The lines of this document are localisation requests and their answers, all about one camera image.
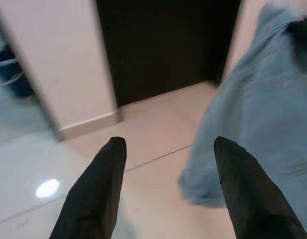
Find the glossy floor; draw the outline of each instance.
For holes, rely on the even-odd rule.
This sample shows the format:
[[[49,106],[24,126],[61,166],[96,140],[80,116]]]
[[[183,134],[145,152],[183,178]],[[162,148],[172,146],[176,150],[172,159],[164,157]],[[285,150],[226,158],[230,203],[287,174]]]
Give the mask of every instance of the glossy floor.
[[[225,208],[192,206],[177,186],[214,94],[202,83],[128,105],[122,123],[67,142],[45,131],[0,144],[0,239],[47,239],[68,190],[112,136],[128,149],[113,239],[235,238]]]

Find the blue cloth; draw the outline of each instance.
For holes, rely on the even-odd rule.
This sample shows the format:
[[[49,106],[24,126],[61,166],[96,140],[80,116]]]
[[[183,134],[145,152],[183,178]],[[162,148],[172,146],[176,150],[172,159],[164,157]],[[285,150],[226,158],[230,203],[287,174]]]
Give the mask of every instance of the blue cloth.
[[[295,19],[288,9],[262,9],[250,49],[204,116],[179,184],[194,204],[224,205],[213,144],[227,137],[257,158],[307,230],[307,73],[285,32]]]

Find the dark door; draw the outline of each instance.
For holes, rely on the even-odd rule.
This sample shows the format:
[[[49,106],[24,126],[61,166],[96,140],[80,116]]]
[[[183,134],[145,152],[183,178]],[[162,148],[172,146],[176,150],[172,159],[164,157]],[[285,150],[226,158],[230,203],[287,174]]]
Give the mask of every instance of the dark door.
[[[97,0],[119,106],[221,79],[240,0]]]

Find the baseboard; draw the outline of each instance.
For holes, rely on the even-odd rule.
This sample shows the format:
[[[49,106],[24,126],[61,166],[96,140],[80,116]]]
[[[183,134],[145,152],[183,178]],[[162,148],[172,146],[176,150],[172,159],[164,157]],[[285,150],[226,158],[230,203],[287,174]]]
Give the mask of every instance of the baseboard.
[[[104,116],[95,117],[59,130],[62,140],[69,140],[96,130],[113,126],[121,122],[119,111]]]

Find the dark doorway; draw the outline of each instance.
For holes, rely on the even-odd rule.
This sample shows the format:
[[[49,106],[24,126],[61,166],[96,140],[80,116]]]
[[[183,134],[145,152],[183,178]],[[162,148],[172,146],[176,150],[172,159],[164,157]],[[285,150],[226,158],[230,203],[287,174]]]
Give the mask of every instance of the dark doorway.
[[[118,106],[220,82],[241,0],[97,0]]]

